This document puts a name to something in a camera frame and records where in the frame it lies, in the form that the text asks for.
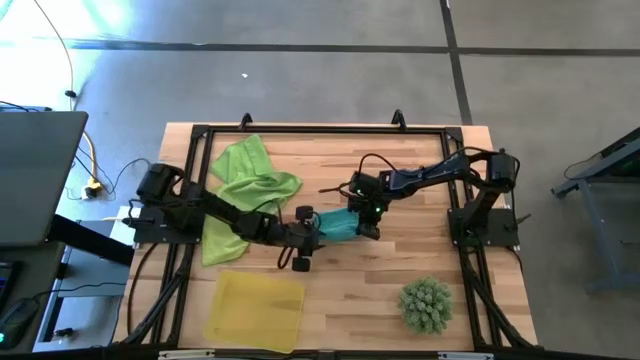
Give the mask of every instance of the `wire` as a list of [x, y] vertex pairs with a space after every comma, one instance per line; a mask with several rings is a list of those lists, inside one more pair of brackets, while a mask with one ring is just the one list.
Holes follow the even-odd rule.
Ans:
[[127, 212], [127, 215], [129, 215], [129, 224], [133, 224], [133, 215], [131, 214], [131, 211], [133, 211], [133, 203], [137, 202], [142, 204], [142, 201], [138, 200], [138, 199], [129, 199], [129, 211]]
[[122, 170], [120, 170], [120, 173], [118, 173], [118, 176], [116, 177], [116, 182], [113, 185], [113, 188], [111, 189], [111, 192], [107, 191], [108, 194], [112, 194], [116, 191], [116, 188], [118, 187], [118, 181], [120, 181], [120, 176], [122, 175], [122, 173], [124, 172], [124, 170], [129, 167], [130, 165], [133, 165], [135, 163], [137, 163], [138, 161], [144, 161], [145, 163], [147, 163], [147, 170], [151, 167], [151, 162], [145, 158], [137, 158], [134, 160], [131, 160], [127, 163], [127, 165], [122, 167]]
[[[51, 29], [53, 29], [53, 32], [56, 33], [56, 36], [58, 37], [58, 40], [60, 41], [60, 44], [64, 49], [64, 54], [67, 56], [67, 62], [69, 63], [69, 75], [70, 75], [69, 90], [73, 91], [73, 63], [71, 62], [71, 56], [69, 55], [69, 49], [67, 49], [67, 44], [64, 43], [64, 40], [62, 39], [62, 36], [60, 36], [58, 29], [56, 29], [55, 25], [53, 25], [53, 22], [51, 21], [47, 13], [44, 11], [42, 6], [40, 6], [40, 3], [38, 2], [38, 0], [33, 0], [33, 2], [36, 4], [38, 9], [40, 9], [40, 12], [42, 13], [42, 15], [44, 15], [45, 19], [47, 19], [47, 22], [51, 26]], [[69, 111], [73, 111], [71, 97], [69, 97]]]
[[520, 258], [520, 254], [518, 254], [518, 252], [515, 251], [511, 246], [507, 246], [507, 250], [511, 251], [513, 255], [516, 256], [516, 259], [518, 260], [518, 264], [520, 264], [520, 272], [524, 274], [524, 269], [522, 268], [522, 259]]
[[362, 157], [362, 159], [360, 159], [360, 166], [358, 166], [358, 174], [362, 172], [362, 165], [364, 164], [364, 159], [368, 158], [369, 156], [377, 157], [378, 159], [384, 161], [387, 165], [389, 165], [391, 170], [393, 170], [395, 172], [399, 172], [398, 169], [396, 169], [396, 167], [393, 166], [393, 164], [391, 164], [391, 162], [389, 160], [385, 159], [382, 155], [379, 155], [379, 154], [376, 154], [376, 153], [368, 153], [368, 154], [365, 154]]
[[272, 202], [276, 202], [276, 201], [278, 201], [277, 198], [269, 199], [269, 200], [263, 202], [262, 204], [254, 207], [253, 210], [249, 211], [249, 213], [254, 213], [254, 212], [258, 211], [258, 209], [262, 208], [263, 206], [265, 206], [265, 205], [267, 205], [269, 203], [272, 203]]
[[[87, 154], [84, 150], [82, 150], [82, 148], [78, 148], [78, 150], [80, 150], [80, 152], [82, 152], [83, 154], [89, 156], [89, 154]], [[105, 192], [109, 195], [111, 194], [115, 194], [116, 192], [116, 188], [118, 187], [118, 182], [120, 181], [120, 177], [122, 176], [122, 173], [124, 173], [124, 171], [131, 165], [135, 164], [138, 161], [144, 161], [147, 164], [147, 169], [149, 169], [151, 167], [151, 162], [146, 159], [146, 158], [137, 158], [134, 160], [129, 161], [125, 166], [122, 167], [122, 169], [120, 170], [120, 172], [118, 173], [118, 176], [116, 177], [116, 182], [114, 183], [113, 181], [111, 181], [111, 178], [109, 177], [109, 175], [107, 175], [107, 173], [100, 167], [100, 165], [98, 165], [97, 162], [93, 162], [93, 164], [96, 164], [96, 166], [98, 166], [98, 169], [102, 172], [102, 174], [104, 175], [104, 177], [107, 179], [107, 181], [109, 181], [109, 184], [111, 185], [111, 190], [109, 190], [98, 178], [96, 178], [91, 171], [89, 170], [89, 168], [82, 162], [82, 160], [80, 160], [78, 158], [78, 156], [76, 155], [76, 160], [80, 163], [80, 165], [85, 169], [85, 171], [87, 171], [87, 173], [89, 174], [89, 176], [91, 176], [96, 182], [98, 182], [104, 189]]]
[[78, 146], [78, 149], [80, 149], [80, 151], [82, 151], [85, 155], [89, 156], [89, 158], [91, 159], [91, 176], [94, 179], [96, 179], [96, 175], [98, 174], [96, 173], [96, 152], [93, 148], [93, 142], [91, 141], [91, 138], [89, 137], [86, 131], [82, 131], [82, 137], [89, 145], [89, 154], [84, 152], [84, 150], [82, 150], [80, 146]]
[[[69, 64], [69, 91], [71, 93], [73, 93], [73, 85], [74, 85], [74, 81], [73, 81], [73, 62], [71, 61], [71, 56], [69, 55], [69, 49], [67, 48], [67, 44], [65, 44], [64, 39], [62, 39], [62, 36], [60, 35], [60, 32], [58, 32], [58, 29], [55, 27], [55, 25], [53, 25], [53, 22], [49, 18], [49, 15], [47, 15], [47, 13], [44, 11], [42, 6], [40, 6], [40, 3], [38, 2], [38, 0], [33, 0], [33, 2], [36, 4], [38, 9], [40, 9], [40, 12], [44, 16], [44, 18], [47, 19], [47, 22], [51, 26], [51, 29], [53, 30], [53, 32], [56, 34], [56, 37], [58, 38], [58, 41], [60, 41], [60, 45], [62, 45], [62, 49], [64, 50], [64, 54], [65, 54], [65, 56], [67, 58], [67, 63]], [[69, 96], [69, 95], [67, 95], [67, 96], [69, 97], [69, 111], [73, 111], [74, 110], [73, 97]], [[96, 152], [95, 152], [95, 149], [93, 147], [93, 143], [91, 142], [91, 138], [89, 137], [89, 134], [87, 134], [86, 131], [82, 131], [82, 137], [85, 139], [85, 141], [89, 145], [89, 153], [91, 154], [89, 157], [91, 158], [91, 176], [92, 177], [89, 178], [89, 185], [92, 185], [93, 180], [97, 181]]]
[[[287, 257], [286, 259], [284, 259], [283, 261], [283, 256], [285, 254], [285, 252], [287, 252], [287, 250], [289, 250], [289, 253], [287, 253]], [[284, 268], [287, 267], [287, 265], [289, 265], [289, 260], [291, 260], [291, 254], [293, 254], [293, 248], [292, 247], [288, 247], [285, 246], [282, 248], [282, 251], [280, 252], [280, 256], [278, 256], [278, 269], [282, 270]]]
[[55, 290], [47, 290], [47, 291], [39, 292], [39, 293], [33, 295], [31, 297], [31, 299], [32, 300], [37, 300], [38, 296], [42, 296], [42, 295], [45, 295], [45, 294], [51, 294], [51, 293], [54, 293], [54, 292], [70, 292], [70, 291], [80, 290], [80, 289], [83, 289], [83, 288], [86, 288], [86, 287], [101, 287], [101, 286], [104, 286], [104, 285], [125, 286], [127, 284], [126, 283], [108, 282], [108, 281], [107, 282], [102, 282], [100, 284], [85, 284], [85, 285], [81, 285], [81, 286], [75, 287], [73, 289], [55, 289]]
[[[520, 160], [515, 157], [512, 156], [515, 161], [516, 161], [516, 176], [515, 178], [518, 178], [518, 173], [520, 173]], [[518, 218], [516, 216], [516, 193], [513, 189], [511, 189], [511, 214], [513, 215], [513, 229], [514, 230], [518, 230]]]
[[142, 267], [144, 263], [149, 258], [149, 255], [153, 252], [153, 249], [158, 246], [158, 243], [154, 243], [149, 247], [149, 250], [142, 255], [142, 259], [140, 259], [140, 264], [136, 269], [136, 273], [133, 275], [133, 279], [131, 280], [131, 289], [129, 289], [129, 299], [127, 301], [127, 335], [131, 335], [131, 308], [132, 308], [132, 300], [133, 300], [133, 292], [136, 288], [136, 284], [138, 283], [138, 277], [140, 277], [140, 272], [142, 271]]
[[65, 187], [64, 187], [64, 190], [65, 190], [65, 191], [66, 191], [66, 193], [67, 193], [67, 199], [69, 199], [69, 200], [73, 200], [73, 201], [82, 200], [82, 198], [79, 198], [79, 197], [72, 197], [71, 195], [69, 195], [70, 190], [69, 190], [69, 188], [68, 188], [68, 187], [66, 187], [66, 186], [65, 186]]
[[322, 194], [322, 193], [330, 192], [330, 191], [342, 191], [342, 188], [347, 186], [347, 185], [349, 185], [349, 184], [351, 184], [351, 181], [346, 182], [346, 183], [342, 183], [342, 184], [340, 184], [340, 185], [338, 185], [338, 186], [336, 186], [334, 188], [320, 189], [320, 190], [318, 190], [318, 192]]
[[584, 176], [582, 176], [582, 177], [576, 177], [576, 178], [574, 178], [574, 177], [570, 177], [569, 175], [567, 175], [567, 172], [569, 172], [569, 170], [570, 170], [571, 168], [573, 168], [573, 167], [575, 167], [575, 166], [577, 166], [577, 165], [584, 164], [584, 163], [587, 163], [587, 162], [589, 162], [589, 161], [591, 161], [591, 160], [595, 159], [595, 158], [596, 158], [596, 156], [598, 156], [598, 155], [600, 155], [600, 152], [599, 152], [599, 151], [598, 151], [597, 153], [595, 153], [595, 154], [591, 155], [588, 159], [581, 160], [581, 161], [575, 162], [575, 163], [573, 163], [573, 164], [571, 164], [571, 165], [567, 166], [567, 168], [566, 168], [566, 169], [564, 169], [564, 172], [562, 173], [562, 176], [564, 176], [564, 178], [565, 178], [565, 179], [567, 179], [567, 180], [581, 180], [581, 179], [584, 179]]
[[11, 106], [11, 107], [13, 107], [13, 108], [16, 108], [16, 109], [24, 110], [25, 112], [31, 112], [31, 111], [29, 111], [29, 110], [33, 110], [33, 111], [35, 111], [35, 112], [40, 112], [40, 110], [38, 110], [38, 109], [34, 109], [34, 108], [26, 108], [26, 107], [24, 107], [24, 106], [16, 105], [16, 104], [14, 104], [14, 103], [10, 103], [10, 102], [7, 102], [7, 101], [0, 101], [0, 103], [5, 104], [5, 105], [9, 105], [9, 106]]

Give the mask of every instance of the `teal object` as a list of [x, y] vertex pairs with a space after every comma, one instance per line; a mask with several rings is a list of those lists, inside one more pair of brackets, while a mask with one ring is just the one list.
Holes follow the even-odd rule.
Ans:
[[[260, 211], [274, 213], [293, 196], [302, 180], [276, 172], [257, 134], [228, 146], [209, 171], [224, 182], [212, 190], [218, 197], [240, 210], [251, 211], [265, 201]], [[214, 265], [237, 259], [249, 243], [231, 231], [229, 225], [207, 216], [202, 229], [202, 265]]]
[[343, 242], [357, 236], [358, 214], [347, 208], [320, 213], [321, 240]]
[[451, 291], [447, 285], [424, 277], [402, 288], [398, 308], [415, 333], [441, 334], [453, 316]]

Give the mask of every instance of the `gray floor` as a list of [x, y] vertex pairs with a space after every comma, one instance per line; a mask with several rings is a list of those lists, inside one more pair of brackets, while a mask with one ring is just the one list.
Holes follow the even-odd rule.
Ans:
[[[165, 42], [446, 45], [435, 0], [41, 0], [65, 37]], [[452, 0], [461, 46], [640, 47], [640, 2]], [[37, 8], [16, 2], [0, 21], [0, 99], [68, 106], [68, 69]], [[448, 55], [72, 51], [78, 109], [98, 160], [114, 177], [136, 157], [155, 159], [168, 121], [387, 122], [460, 124]], [[517, 208], [527, 292], [540, 344], [549, 349], [640, 358], [640, 291], [588, 296], [603, 274], [579, 196], [549, 189], [564, 168], [640, 124], [640, 58], [461, 59], [474, 124], [523, 163]], [[70, 218], [113, 216], [144, 172], [127, 170], [113, 201], [62, 198]], [[67, 186], [77, 196], [86, 174]]]

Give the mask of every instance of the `wooden table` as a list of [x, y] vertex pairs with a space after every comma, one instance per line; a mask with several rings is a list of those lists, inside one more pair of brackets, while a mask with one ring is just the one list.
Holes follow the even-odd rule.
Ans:
[[[192, 123], [169, 123], [160, 149], [160, 161], [184, 167]], [[467, 146], [492, 149], [484, 126], [463, 126]], [[228, 146], [248, 134], [215, 135], [216, 159]], [[379, 153], [398, 168], [416, 168], [442, 160], [441, 144], [432, 135], [372, 134], [263, 134], [262, 139], [278, 171], [303, 179], [304, 185], [284, 209], [285, 221], [293, 220], [296, 206], [313, 205], [317, 211], [346, 206], [338, 193], [319, 194], [318, 189], [347, 181], [368, 152]], [[364, 171], [377, 174], [384, 163], [367, 159]], [[199, 163], [194, 167], [197, 176]], [[207, 186], [219, 180], [209, 175]], [[203, 267], [201, 248], [196, 249], [185, 304], [179, 346], [181, 348], [240, 348], [238, 344], [211, 342], [203, 337], [216, 280], [223, 270], [267, 273], [305, 284], [303, 318], [298, 349], [350, 350], [472, 350], [469, 319], [457, 251], [449, 239], [446, 210], [450, 207], [446, 185], [421, 189], [414, 196], [391, 203], [380, 223], [379, 241], [358, 239], [328, 246], [312, 258], [311, 272], [278, 270], [280, 248], [250, 245], [240, 259]], [[140, 258], [136, 251], [126, 294]], [[135, 290], [133, 326], [156, 300], [168, 245], [159, 245], [149, 257]], [[536, 343], [524, 282], [514, 255], [505, 249], [487, 248], [487, 261], [496, 302], [524, 338]], [[396, 307], [398, 292], [412, 280], [432, 276], [446, 282], [454, 298], [454, 316], [442, 335], [418, 336], [403, 324]], [[114, 340], [126, 336], [126, 303], [122, 302]], [[479, 305], [483, 335], [489, 341], [486, 313]], [[166, 336], [173, 315], [169, 303]]]

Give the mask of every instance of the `green towel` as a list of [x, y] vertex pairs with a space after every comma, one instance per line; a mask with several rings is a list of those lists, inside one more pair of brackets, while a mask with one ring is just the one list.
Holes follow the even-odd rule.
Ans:
[[[224, 185], [213, 192], [240, 210], [260, 208], [273, 213], [293, 196], [302, 180], [285, 172], [275, 172], [267, 150], [258, 135], [230, 145], [209, 169]], [[202, 265], [214, 265], [239, 258], [249, 245], [229, 228], [229, 225], [207, 216], [202, 230]]]

